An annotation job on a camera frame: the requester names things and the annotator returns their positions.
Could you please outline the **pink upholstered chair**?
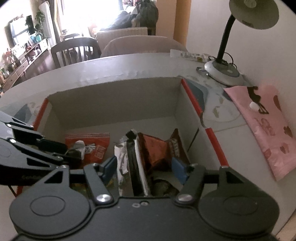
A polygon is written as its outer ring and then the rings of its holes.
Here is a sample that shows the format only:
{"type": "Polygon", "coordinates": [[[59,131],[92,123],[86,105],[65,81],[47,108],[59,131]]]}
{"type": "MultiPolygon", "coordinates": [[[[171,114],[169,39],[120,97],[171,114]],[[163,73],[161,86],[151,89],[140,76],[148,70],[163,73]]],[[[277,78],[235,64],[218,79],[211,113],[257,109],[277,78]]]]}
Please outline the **pink upholstered chair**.
{"type": "Polygon", "coordinates": [[[171,49],[187,52],[184,45],[168,37],[148,35],[124,36],[111,40],[102,50],[101,57],[137,53],[170,53],[171,49]]]}

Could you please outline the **pink heart pouch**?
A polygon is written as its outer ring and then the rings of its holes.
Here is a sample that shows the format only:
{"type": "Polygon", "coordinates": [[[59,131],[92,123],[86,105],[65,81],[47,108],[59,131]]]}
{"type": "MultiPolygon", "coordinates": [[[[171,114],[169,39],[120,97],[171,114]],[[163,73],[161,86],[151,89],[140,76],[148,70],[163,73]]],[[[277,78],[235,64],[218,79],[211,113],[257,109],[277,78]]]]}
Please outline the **pink heart pouch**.
{"type": "Polygon", "coordinates": [[[295,137],[282,114],[278,90],[261,85],[224,91],[252,130],[275,180],[281,180],[295,169],[295,137]]]}

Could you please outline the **black white snack packet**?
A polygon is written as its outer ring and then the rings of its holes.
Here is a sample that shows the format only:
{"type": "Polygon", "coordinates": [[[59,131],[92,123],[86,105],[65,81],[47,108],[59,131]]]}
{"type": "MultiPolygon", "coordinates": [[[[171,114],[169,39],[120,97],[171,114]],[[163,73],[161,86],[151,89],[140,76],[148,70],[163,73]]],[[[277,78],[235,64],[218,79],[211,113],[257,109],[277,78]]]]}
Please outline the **black white snack packet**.
{"type": "Polygon", "coordinates": [[[125,134],[125,136],[127,137],[126,148],[128,156],[128,169],[133,195],[149,196],[150,190],[141,160],[137,133],[130,130],[125,134]]]}

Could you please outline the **beige sofa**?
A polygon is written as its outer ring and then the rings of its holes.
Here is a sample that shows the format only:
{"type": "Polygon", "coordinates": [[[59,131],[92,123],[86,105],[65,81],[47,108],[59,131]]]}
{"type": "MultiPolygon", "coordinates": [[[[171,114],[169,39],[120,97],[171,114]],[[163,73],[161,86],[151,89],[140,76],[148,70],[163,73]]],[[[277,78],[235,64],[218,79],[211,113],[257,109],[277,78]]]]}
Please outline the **beige sofa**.
{"type": "Polygon", "coordinates": [[[110,41],[119,37],[156,34],[159,10],[155,1],[122,1],[122,5],[125,9],[111,26],[93,30],[100,49],[104,49],[110,41]]]}

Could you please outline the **brown Oreo snack bag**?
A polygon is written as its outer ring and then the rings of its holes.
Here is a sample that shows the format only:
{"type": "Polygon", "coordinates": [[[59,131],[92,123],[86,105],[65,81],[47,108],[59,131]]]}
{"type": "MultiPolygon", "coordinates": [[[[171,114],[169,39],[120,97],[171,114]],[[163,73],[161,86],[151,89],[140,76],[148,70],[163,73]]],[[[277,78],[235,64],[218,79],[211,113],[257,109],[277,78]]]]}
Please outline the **brown Oreo snack bag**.
{"type": "Polygon", "coordinates": [[[157,168],[170,170],[172,158],[177,158],[185,164],[190,163],[177,128],[166,141],[138,133],[138,143],[145,171],[157,168]]]}

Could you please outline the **red chips bag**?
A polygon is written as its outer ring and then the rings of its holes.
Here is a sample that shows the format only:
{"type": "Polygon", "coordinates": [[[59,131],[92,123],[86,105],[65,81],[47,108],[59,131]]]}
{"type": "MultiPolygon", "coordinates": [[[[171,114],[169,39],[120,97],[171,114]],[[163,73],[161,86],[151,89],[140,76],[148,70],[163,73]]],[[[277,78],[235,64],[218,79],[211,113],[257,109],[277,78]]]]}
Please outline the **red chips bag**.
{"type": "Polygon", "coordinates": [[[92,163],[102,163],[110,143],[110,133],[66,134],[68,150],[81,152],[81,167],[92,163]]]}

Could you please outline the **wooden tv cabinet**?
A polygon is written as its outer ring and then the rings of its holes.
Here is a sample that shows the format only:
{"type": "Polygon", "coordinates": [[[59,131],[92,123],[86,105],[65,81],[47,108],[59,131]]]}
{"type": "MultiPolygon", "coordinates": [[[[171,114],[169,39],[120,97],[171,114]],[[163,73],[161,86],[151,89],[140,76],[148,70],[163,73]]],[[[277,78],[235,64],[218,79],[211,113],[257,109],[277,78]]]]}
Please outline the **wooden tv cabinet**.
{"type": "Polygon", "coordinates": [[[34,66],[37,68],[37,63],[41,63],[45,54],[49,54],[50,46],[47,39],[41,40],[37,44],[34,44],[31,49],[24,52],[18,60],[10,65],[7,77],[1,80],[1,91],[6,92],[11,89],[15,83],[21,78],[21,80],[27,80],[27,70],[34,66]]]}

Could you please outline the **coffee table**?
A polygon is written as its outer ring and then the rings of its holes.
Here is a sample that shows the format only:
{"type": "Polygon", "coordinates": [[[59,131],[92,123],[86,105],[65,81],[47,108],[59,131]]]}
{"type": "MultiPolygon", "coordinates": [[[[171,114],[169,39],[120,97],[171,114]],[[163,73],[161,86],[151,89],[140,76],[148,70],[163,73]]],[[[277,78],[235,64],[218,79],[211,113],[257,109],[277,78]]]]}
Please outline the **coffee table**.
{"type": "Polygon", "coordinates": [[[60,40],[61,40],[61,42],[63,42],[65,40],[67,40],[67,39],[74,39],[74,38],[79,37],[79,36],[80,36],[80,34],[78,34],[78,33],[65,34],[65,35],[60,36],[60,40]]]}

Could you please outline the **green potted plant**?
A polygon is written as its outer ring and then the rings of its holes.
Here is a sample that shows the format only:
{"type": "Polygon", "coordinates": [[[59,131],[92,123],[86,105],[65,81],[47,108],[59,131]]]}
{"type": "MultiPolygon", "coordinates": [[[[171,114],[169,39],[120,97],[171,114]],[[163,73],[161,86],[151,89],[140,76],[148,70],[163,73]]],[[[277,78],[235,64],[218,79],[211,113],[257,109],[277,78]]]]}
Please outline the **green potted plant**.
{"type": "Polygon", "coordinates": [[[40,10],[37,11],[35,20],[36,20],[36,25],[35,25],[36,34],[40,35],[43,39],[46,39],[46,34],[44,32],[44,26],[43,26],[45,15],[40,10]]]}

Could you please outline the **red cardboard shoe box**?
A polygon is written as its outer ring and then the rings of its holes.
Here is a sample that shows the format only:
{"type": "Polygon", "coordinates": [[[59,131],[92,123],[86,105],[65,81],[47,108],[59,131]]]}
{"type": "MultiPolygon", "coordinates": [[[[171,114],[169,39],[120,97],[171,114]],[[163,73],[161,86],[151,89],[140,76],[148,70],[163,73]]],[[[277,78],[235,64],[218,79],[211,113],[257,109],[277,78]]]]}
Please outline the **red cardboard shoe box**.
{"type": "MultiPolygon", "coordinates": [[[[202,121],[203,111],[184,78],[130,79],[56,92],[44,98],[32,123],[48,140],[65,144],[66,134],[110,133],[104,155],[114,155],[114,146],[127,141],[133,130],[168,140],[179,130],[190,161],[216,170],[228,164],[212,128],[202,121]]],[[[150,195],[155,181],[171,181],[171,169],[145,171],[150,195]]]]}

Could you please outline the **dark wooden chair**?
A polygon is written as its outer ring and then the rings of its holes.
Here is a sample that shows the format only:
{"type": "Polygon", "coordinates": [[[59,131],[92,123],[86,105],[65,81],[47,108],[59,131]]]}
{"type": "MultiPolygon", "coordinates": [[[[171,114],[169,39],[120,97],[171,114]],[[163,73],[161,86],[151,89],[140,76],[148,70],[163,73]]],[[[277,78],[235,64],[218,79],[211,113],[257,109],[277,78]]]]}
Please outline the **dark wooden chair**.
{"type": "Polygon", "coordinates": [[[73,38],[60,42],[51,48],[56,68],[97,59],[101,56],[98,42],[93,38],[73,38]]]}

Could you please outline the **wall television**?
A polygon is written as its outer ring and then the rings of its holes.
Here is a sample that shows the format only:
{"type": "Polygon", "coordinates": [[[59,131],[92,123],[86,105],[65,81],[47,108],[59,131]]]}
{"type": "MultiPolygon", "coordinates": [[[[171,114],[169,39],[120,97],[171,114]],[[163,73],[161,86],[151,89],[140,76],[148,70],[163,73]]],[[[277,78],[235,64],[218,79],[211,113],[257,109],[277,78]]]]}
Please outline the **wall television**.
{"type": "Polygon", "coordinates": [[[24,45],[35,32],[31,15],[20,16],[8,22],[4,28],[10,48],[15,45],[24,45]]]}

